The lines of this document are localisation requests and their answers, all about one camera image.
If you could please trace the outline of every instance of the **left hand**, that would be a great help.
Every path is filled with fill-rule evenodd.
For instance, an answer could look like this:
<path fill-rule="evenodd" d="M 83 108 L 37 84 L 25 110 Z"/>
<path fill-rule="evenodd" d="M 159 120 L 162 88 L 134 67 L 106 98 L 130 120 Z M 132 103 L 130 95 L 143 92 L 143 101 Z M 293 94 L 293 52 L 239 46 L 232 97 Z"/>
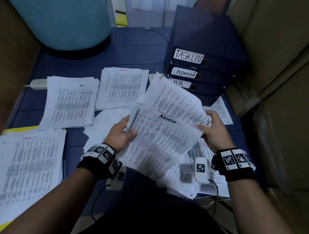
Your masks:
<path fill-rule="evenodd" d="M 130 115 L 120 120 L 119 123 L 114 124 L 109 131 L 103 144 L 110 145 L 117 153 L 125 148 L 130 140 L 133 140 L 137 135 L 137 130 L 133 129 L 128 133 L 124 133 L 124 128 L 127 127 Z"/>

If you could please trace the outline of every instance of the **stack of binders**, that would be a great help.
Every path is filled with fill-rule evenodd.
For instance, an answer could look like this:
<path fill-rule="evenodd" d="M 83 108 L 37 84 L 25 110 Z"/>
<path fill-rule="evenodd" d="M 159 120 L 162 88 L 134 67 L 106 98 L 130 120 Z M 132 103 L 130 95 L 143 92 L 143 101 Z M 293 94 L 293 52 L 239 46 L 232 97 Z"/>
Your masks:
<path fill-rule="evenodd" d="M 211 106 L 248 65 L 228 16 L 177 6 L 164 62 L 171 81 Z"/>

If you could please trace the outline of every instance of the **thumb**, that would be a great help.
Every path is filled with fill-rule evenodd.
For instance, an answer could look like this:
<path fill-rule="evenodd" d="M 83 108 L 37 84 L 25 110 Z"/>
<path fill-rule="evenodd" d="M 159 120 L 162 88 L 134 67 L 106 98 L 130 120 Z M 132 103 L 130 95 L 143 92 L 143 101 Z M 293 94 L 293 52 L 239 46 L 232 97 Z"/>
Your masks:
<path fill-rule="evenodd" d="M 127 136 L 127 138 L 129 140 L 134 139 L 136 137 L 136 135 L 137 135 L 137 130 L 136 129 L 133 129 L 133 130 L 131 130 L 131 131 L 126 133 L 126 136 Z"/>
<path fill-rule="evenodd" d="M 194 127 L 198 128 L 199 130 L 204 132 L 204 135 L 210 135 L 211 128 L 210 127 L 205 127 L 200 124 L 195 124 Z"/>

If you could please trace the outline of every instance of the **desk surface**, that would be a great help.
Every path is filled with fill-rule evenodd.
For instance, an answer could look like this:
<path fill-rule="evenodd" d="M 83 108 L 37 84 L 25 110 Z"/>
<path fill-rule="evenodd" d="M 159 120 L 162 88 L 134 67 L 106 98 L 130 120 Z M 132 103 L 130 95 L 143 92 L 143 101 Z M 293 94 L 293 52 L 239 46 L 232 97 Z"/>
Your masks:
<path fill-rule="evenodd" d="M 30 81 L 45 79 L 47 76 L 94 77 L 100 80 L 104 67 L 140 68 L 149 69 L 150 74 L 157 71 L 162 73 L 171 28 L 154 28 L 154 30 L 159 33 L 144 28 L 113 28 L 112 42 L 108 48 L 88 59 L 61 59 L 42 51 L 33 68 Z M 46 97 L 47 90 L 26 88 L 9 128 L 39 125 L 44 114 Z M 240 119 L 234 115 L 225 94 L 222 97 L 234 123 L 226 127 L 236 147 L 248 152 Z M 83 130 L 82 127 L 67 130 L 64 149 L 65 177 L 73 172 L 83 154 L 83 146 L 88 139 Z M 134 171 L 129 170 L 126 181 L 129 181 L 133 173 Z M 82 215 L 90 215 L 93 201 L 105 183 L 105 180 L 97 183 Z M 103 191 L 94 213 L 104 213 L 115 203 L 119 194 L 115 191 Z"/>

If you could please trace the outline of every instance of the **binder ring hole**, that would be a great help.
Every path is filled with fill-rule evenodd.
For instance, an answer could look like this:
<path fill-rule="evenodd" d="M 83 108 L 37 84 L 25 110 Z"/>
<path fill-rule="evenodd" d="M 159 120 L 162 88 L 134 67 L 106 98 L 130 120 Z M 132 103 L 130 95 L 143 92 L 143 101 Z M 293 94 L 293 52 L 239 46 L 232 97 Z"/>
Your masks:
<path fill-rule="evenodd" d="M 202 61 L 202 65 L 205 67 L 205 66 L 208 65 L 208 62 L 209 62 L 209 59 L 204 59 L 204 60 Z"/>

